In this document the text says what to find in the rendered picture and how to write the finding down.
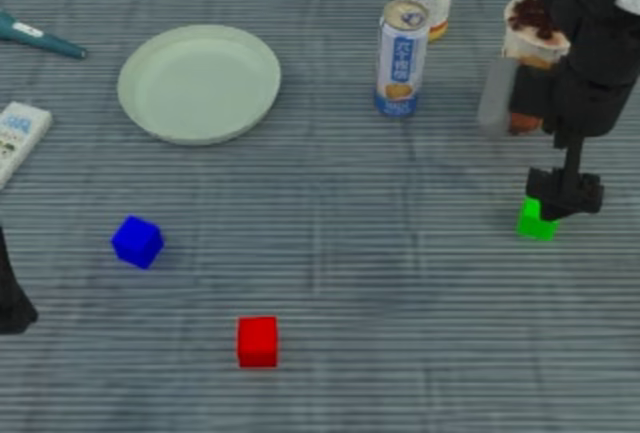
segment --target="black object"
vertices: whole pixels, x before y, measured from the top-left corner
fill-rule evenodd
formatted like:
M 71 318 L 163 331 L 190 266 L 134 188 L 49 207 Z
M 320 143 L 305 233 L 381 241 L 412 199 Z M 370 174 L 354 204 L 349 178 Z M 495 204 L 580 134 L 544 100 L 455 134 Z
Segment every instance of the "black object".
M 554 147 L 567 150 L 564 168 L 532 169 L 527 195 L 542 203 L 542 219 L 599 213 L 600 177 L 579 173 L 586 138 L 616 126 L 640 76 L 640 16 L 616 0 L 540 0 L 571 41 L 568 56 L 550 71 L 520 66 L 511 111 L 543 120 Z
M 13 273 L 4 232 L 0 228 L 0 335 L 24 333 L 37 320 L 38 312 Z

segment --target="blue cube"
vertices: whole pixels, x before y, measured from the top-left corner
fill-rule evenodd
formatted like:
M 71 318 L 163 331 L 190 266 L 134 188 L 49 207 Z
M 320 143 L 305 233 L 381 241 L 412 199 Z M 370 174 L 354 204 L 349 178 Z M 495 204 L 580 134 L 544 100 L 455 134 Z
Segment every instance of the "blue cube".
M 164 248 L 162 233 L 153 223 L 130 216 L 111 239 L 111 244 L 123 261 L 148 270 Z

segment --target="teal handle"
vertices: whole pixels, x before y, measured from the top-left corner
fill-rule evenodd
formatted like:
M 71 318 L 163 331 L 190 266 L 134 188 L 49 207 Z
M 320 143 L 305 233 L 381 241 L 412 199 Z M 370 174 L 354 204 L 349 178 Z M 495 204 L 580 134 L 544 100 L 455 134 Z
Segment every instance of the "teal handle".
M 0 39 L 24 43 L 79 60 L 87 57 L 86 49 L 20 23 L 4 11 L 0 11 Z

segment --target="light green plate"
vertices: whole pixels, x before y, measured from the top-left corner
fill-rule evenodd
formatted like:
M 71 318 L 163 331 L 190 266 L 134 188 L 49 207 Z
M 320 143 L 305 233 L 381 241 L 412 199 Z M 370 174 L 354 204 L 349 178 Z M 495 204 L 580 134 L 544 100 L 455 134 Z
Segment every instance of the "light green plate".
M 118 98 L 141 128 L 179 145 L 236 138 L 269 112 L 282 73 L 260 39 L 225 26 L 188 26 L 142 45 L 122 68 Z

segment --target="red cube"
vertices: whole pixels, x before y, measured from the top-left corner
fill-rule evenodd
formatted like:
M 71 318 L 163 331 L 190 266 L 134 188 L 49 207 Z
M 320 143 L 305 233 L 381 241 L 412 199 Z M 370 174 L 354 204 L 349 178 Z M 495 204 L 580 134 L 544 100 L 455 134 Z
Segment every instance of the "red cube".
M 278 320 L 275 316 L 238 320 L 238 363 L 240 368 L 278 366 Z

